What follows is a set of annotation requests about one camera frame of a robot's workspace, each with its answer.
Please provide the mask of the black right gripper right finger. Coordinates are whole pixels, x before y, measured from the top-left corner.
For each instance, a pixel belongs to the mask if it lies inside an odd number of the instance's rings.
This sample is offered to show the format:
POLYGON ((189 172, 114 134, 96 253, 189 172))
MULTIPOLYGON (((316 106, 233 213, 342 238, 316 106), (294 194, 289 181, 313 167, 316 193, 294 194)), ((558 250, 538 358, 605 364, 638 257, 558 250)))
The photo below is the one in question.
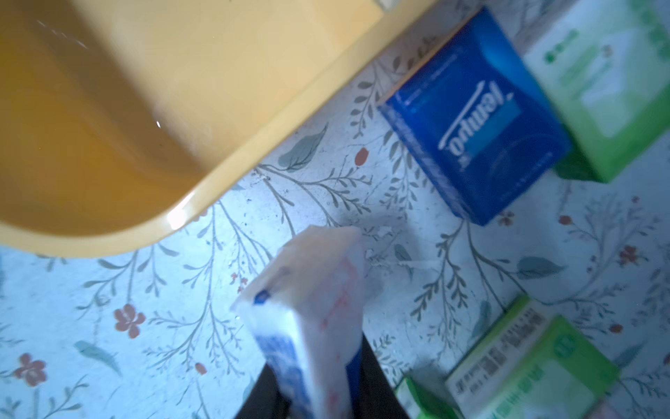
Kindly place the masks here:
POLYGON ((363 337, 362 342, 359 390, 359 418, 409 418, 394 394, 366 337, 363 337))

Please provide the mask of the pink floral tissue pack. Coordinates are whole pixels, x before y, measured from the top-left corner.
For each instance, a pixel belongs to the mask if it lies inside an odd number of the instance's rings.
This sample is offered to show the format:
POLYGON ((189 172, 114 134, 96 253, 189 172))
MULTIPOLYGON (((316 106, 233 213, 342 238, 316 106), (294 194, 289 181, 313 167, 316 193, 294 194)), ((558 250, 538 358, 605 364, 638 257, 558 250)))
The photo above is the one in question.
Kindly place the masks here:
POLYGON ((365 267, 359 228, 310 226, 232 304, 294 418, 357 410, 365 267))

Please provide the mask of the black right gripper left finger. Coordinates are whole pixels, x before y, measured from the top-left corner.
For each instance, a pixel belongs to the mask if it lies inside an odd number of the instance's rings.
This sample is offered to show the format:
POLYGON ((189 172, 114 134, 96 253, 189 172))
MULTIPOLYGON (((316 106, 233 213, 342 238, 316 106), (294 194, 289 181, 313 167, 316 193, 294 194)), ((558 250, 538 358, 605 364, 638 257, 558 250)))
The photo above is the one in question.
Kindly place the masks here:
POLYGON ((268 364, 265 364, 235 419, 286 419, 287 417, 288 401, 279 391, 274 372, 268 364))

